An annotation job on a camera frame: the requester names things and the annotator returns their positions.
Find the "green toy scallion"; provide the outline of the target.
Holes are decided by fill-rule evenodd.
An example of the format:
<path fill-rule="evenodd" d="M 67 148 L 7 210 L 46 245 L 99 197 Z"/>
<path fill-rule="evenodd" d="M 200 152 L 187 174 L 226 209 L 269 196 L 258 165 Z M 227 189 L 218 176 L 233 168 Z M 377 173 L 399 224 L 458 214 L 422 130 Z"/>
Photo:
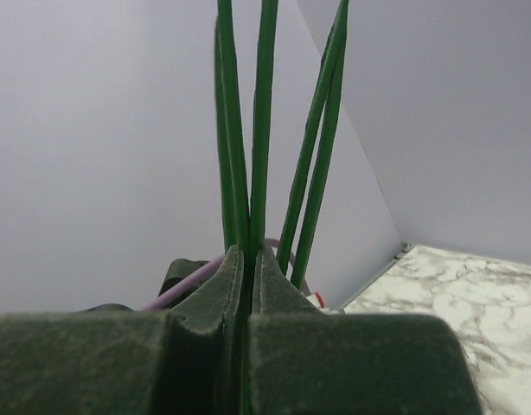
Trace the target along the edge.
<path fill-rule="evenodd" d="M 349 4 L 341 1 L 323 51 L 304 127 L 276 261 L 284 279 L 297 289 L 304 276 L 317 228 L 338 125 L 348 34 Z M 278 2 L 261 4 L 253 98 L 252 169 L 246 170 L 240 113 L 232 4 L 217 3 L 214 26 L 214 98 L 221 212 L 225 247 L 243 252 L 242 331 L 235 342 L 248 344 L 247 319 L 259 249 L 265 247 L 266 195 L 272 121 L 272 87 Z"/>

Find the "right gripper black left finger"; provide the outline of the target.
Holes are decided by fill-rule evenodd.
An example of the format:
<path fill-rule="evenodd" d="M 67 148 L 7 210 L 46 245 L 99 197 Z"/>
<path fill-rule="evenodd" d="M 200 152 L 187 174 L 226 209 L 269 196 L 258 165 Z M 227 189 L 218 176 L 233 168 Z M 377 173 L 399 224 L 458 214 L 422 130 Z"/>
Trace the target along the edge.
<path fill-rule="evenodd" d="M 0 414 L 236 414 L 243 253 L 172 310 L 0 316 Z"/>

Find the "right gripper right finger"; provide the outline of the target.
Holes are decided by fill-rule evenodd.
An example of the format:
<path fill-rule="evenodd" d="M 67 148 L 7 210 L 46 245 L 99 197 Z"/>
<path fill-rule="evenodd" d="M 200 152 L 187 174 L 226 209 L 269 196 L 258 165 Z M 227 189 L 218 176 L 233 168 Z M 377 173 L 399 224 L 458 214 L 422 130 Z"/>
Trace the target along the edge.
<path fill-rule="evenodd" d="M 422 314 L 316 308 L 259 249 L 248 323 L 255 414 L 479 414 L 451 327 Z"/>

